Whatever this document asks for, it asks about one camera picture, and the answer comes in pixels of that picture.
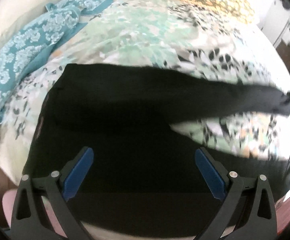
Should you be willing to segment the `black pants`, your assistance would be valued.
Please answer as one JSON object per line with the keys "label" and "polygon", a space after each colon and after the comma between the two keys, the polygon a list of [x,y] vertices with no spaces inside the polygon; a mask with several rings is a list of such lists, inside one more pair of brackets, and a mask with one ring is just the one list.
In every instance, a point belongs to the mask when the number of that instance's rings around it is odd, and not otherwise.
{"label": "black pants", "polygon": [[45,97],[23,172],[47,176],[90,147],[94,162],[69,201],[77,219],[143,237],[195,236],[221,202],[195,164],[201,143],[171,126],[247,111],[289,115],[290,94],[153,67],[69,64]]}

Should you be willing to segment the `teal floral pillow near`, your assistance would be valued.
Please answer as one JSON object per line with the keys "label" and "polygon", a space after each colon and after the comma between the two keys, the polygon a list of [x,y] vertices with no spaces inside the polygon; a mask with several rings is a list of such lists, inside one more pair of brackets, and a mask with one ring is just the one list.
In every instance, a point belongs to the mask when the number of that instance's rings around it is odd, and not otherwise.
{"label": "teal floral pillow near", "polygon": [[20,81],[44,65],[59,42],[73,34],[79,17],[80,11],[73,5],[46,12],[0,49],[0,115]]}

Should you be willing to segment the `floral bed sheet mattress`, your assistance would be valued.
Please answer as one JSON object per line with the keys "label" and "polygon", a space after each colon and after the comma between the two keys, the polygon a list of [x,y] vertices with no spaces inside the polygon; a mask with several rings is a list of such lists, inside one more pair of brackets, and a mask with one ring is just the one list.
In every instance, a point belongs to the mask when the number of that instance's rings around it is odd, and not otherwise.
{"label": "floral bed sheet mattress", "polygon": [[[12,83],[0,124],[0,168],[18,184],[47,92],[69,63],[174,69],[209,81],[261,84],[290,92],[290,77],[254,24],[174,0],[114,0],[57,48],[38,70]],[[239,157],[287,160],[278,135],[290,117],[243,113],[171,127],[194,141]]]}

